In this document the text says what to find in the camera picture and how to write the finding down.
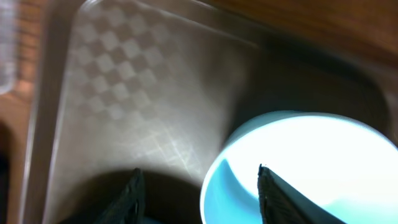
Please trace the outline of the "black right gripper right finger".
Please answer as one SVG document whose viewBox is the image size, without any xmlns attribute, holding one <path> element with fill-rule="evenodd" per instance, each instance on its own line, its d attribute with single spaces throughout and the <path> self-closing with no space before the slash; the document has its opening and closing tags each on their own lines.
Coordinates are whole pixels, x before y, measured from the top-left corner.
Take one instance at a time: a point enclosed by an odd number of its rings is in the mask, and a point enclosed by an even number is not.
<svg viewBox="0 0 398 224">
<path fill-rule="evenodd" d="M 257 178 L 259 207 L 265 224 L 344 224 L 270 168 L 260 165 Z"/>
</svg>

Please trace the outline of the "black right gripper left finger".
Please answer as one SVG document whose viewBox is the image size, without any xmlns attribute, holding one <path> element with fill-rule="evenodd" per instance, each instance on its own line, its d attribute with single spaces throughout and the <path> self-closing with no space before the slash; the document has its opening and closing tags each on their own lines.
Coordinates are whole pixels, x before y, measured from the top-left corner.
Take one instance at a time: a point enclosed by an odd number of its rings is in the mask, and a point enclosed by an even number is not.
<svg viewBox="0 0 398 224">
<path fill-rule="evenodd" d="M 122 191 L 112 199 L 94 224 L 141 224 L 145 210 L 145 182 L 140 169 L 134 169 Z"/>
</svg>

